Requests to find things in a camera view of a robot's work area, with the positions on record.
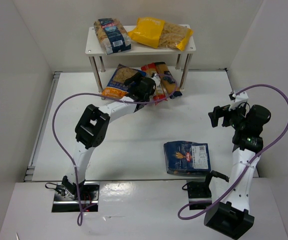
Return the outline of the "orange blue orecchiette bag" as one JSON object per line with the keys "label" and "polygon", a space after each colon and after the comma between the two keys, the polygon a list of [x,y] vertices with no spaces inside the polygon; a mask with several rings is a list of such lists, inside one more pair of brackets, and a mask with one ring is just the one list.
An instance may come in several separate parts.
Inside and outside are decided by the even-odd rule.
{"label": "orange blue orecchiette bag", "polygon": [[146,73],[142,70],[130,68],[119,64],[112,77],[108,81],[107,86],[102,92],[104,97],[113,97],[121,99],[129,90],[129,86],[126,86],[124,82],[136,73],[141,73],[142,76],[146,76]]}

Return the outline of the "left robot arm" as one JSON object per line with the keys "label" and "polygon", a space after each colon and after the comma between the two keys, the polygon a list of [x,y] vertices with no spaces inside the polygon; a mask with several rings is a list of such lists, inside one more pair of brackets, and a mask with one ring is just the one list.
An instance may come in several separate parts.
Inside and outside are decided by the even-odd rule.
{"label": "left robot arm", "polygon": [[101,107],[88,105],[75,127],[76,146],[72,157],[72,170],[68,171],[62,179],[66,193],[73,199],[77,199],[78,191],[83,188],[91,155],[104,141],[108,125],[142,109],[156,89],[155,81],[142,76],[141,73],[135,74],[124,83],[129,87],[128,94],[120,101]]}

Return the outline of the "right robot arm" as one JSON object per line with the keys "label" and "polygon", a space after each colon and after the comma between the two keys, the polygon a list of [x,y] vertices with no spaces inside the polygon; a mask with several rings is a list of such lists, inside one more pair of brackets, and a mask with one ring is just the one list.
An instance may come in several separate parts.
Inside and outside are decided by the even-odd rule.
{"label": "right robot arm", "polygon": [[255,218],[249,213],[249,193],[260,160],[256,154],[263,149],[260,134],[271,118],[271,112],[261,105],[253,105],[249,110],[246,108],[246,103],[239,104],[235,109],[230,109],[229,105],[216,106],[209,113],[212,127],[217,127],[219,118],[223,118],[222,126],[232,127],[235,133],[228,193],[206,212],[204,225],[234,240],[254,225]]}

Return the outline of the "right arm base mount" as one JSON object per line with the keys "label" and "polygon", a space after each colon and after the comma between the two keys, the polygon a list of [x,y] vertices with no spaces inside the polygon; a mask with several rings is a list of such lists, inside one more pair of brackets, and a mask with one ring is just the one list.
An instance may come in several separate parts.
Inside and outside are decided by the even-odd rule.
{"label": "right arm base mount", "polygon": [[220,178],[226,182],[229,182],[229,177],[212,170],[209,172],[205,179],[187,181],[182,190],[188,194],[189,210],[204,210],[212,204],[212,192],[210,190],[210,182],[212,178]]}

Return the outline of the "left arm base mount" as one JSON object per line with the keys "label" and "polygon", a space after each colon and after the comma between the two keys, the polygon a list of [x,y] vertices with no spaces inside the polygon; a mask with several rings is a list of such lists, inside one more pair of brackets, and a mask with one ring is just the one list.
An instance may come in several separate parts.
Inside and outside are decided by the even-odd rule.
{"label": "left arm base mount", "polygon": [[[81,206],[85,212],[98,211],[99,183],[86,182],[81,191]],[[78,199],[71,197],[59,183],[47,182],[45,188],[54,190],[53,213],[79,212]]]}

